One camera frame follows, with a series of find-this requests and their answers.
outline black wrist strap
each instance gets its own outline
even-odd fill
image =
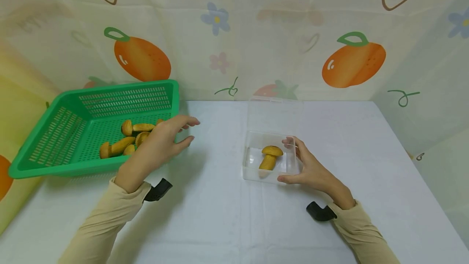
[[[336,219],[337,215],[332,211],[329,206],[325,206],[325,208],[321,208],[316,202],[311,202],[306,207],[306,212],[311,215],[312,218],[316,221],[328,221],[331,219]]]
[[[173,187],[173,185],[166,179],[162,178],[160,183],[155,187],[151,187],[151,190],[147,193],[144,200],[147,200],[148,202],[159,200],[163,198],[164,194],[166,194],[171,187]]]

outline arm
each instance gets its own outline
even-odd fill
[[[329,207],[337,215],[333,223],[361,264],[399,264],[388,243],[371,223],[360,202],[353,198],[348,187],[309,152],[303,141],[296,137],[294,140],[298,146],[296,155],[303,162],[303,170],[297,175],[281,175],[278,181],[287,184],[305,184],[329,195],[334,201]],[[292,144],[290,138],[283,142]]]
[[[107,191],[78,229],[59,263],[106,263],[117,233],[135,217],[151,189],[145,178],[191,144],[193,136],[179,143],[173,141],[182,129],[198,124],[196,118],[182,115],[158,124],[111,179]]]

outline fabric wall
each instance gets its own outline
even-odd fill
[[[8,45],[0,42],[0,234],[15,217],[41,178],[13,180],[8,176],[31,129],[46,110],[46,102],[58,91],[44,85],[43,76]]]
[[[414,163],[469,248],[469,128],[425,150]]]
[[[469,126],[465,0],[0,2],[2,76],[41,100],[168,78],[187,100],[373,100],[413,156]]]
[[[469,4],[451,1],[372,100],[469,248]]]

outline white table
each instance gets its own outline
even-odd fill
[[[355,263],[331,223],[305,211],[321,194],[241,178],[247,103],[188,101],[202,124],[181,156],[152,174],[174,187],[145,203],[118,235],[109,263]],[[469,252],[378,108],[305,102],[301,132],[349,188],[401,263],[468,263]],[[0,263],[54,263],[112,174],[47,178],[0,239]]]

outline transparent box lid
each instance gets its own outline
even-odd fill
[[[297,135],[302,111],[302,101],[253,96],[249,100],[247,130]]]

